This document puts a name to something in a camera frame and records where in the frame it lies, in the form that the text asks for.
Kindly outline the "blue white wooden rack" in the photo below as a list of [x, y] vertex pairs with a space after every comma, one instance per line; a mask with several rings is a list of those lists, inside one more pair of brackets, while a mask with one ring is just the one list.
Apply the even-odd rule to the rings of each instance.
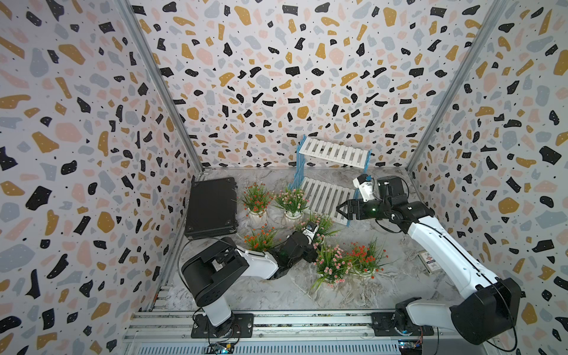
[[370, 158], [369, 150], [305, 136], [297, 148], [296, 171], [289, 188], [305, 192], [310, 213], [323, 214], [334, 223], [348, 226], [349, 221], [336, 211], [336, 207], [358, 198], [357, 188], [336, 170], [316, 170], [309, 165], [325, 162], [361, 174], [368, 171]]

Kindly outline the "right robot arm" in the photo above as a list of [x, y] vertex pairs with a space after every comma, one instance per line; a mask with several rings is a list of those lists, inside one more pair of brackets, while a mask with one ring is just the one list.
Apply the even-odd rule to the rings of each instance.
[[353, 180], [360, 197], [336, 210], [347, 220], [387, 220], [425, 248], [441, 266], [463, 298], [460, 304], [426, 301], [419, 297], [396, 304], [393, 327], [402, 335], [431, 326], [457, 332], [473, 345], [516, 330], [522, 290], [511, 278], [502, 279], [470, 255], [445, 230], [434, 211], [411, 202], [405, 181], [397, 176], [378, 180], [361, 174]]

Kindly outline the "pink flower pot front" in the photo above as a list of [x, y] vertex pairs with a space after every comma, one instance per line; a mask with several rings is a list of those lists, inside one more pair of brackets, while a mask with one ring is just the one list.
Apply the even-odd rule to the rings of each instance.
[[324, 284], [331, 287], [344, 283], [353, 268], [353, 257], [338, 245], [321, 243], [316, 249], [317, 258], [313, 262], [318, 278], [312, 286], [318, 289]]

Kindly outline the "pink flower pot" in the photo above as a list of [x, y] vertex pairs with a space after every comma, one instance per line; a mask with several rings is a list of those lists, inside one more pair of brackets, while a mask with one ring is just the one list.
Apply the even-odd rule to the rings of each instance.
[[353, 257], [338, 245], [321, 243], [316, 249], [317, 258], [313, 262], [318, 278], [312, 286], [318, 289], [324, 284], [331, 287], [344, 283], [353, 268]]
[[326, 237], [337, 234], [340, 230], [336, 228], [334, 221], [324, 214], [310, 214], [294, 226], [294, 230], [301, 232], [309, 223], [318, 226], [314, 235], [314, 242], [323, 242]]
[[308, 199], [303, 189], [291, 189], [286, 187], [275, 195], [275, 203], [279, 209], [284, 211], [284, 215], [289, 220], [300, 220], [303, 213], [308, 208]]

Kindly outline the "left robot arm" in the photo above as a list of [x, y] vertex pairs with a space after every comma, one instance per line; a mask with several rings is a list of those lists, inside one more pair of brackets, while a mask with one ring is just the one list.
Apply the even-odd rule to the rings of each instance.
[[177, 271], [198, 306], [191, 337], [250, 338], [254, 315], [235, 314], [226, 292], [243, 277], [278, 280], [301, 260], [314, 262], [317, 236], [318, 226], [310, 223], [269, 251], [241, 249], [224, 237], [184, 261]]

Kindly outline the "pink flower pot back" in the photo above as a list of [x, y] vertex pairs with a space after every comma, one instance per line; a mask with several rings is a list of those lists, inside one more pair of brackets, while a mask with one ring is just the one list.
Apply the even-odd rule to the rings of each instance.
[[275, 203], [279, 209], [284, 211], [284, 215], [289, 220], [300, 220], [303, 213], [308, 208], [308, 199], [303, 189], [291, 189], [286, 187], [275, 195]]

